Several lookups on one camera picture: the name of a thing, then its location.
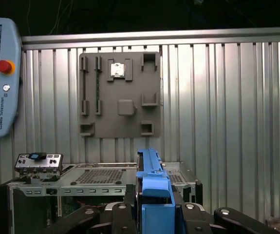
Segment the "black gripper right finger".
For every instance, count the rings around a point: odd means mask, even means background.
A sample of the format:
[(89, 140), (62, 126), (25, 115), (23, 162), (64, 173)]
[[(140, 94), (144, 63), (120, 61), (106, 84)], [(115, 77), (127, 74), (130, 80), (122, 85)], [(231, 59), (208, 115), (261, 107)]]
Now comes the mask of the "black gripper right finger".
[(174, 188), (176, 234), (280, 234), (280, 231), (228, 207), (217, 208), (213, 214), (203, 207), (203, 189)]

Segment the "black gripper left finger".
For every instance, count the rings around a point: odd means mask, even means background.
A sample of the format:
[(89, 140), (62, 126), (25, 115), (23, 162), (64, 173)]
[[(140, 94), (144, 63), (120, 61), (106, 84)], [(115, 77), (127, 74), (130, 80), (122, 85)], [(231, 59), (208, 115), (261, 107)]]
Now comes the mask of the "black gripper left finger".
[(124, 200), (107, 204), (102, 210), (83, 206), (51, 226), (42, 234), (137, 234), (134, 214), (135, 185), (126, 186)]

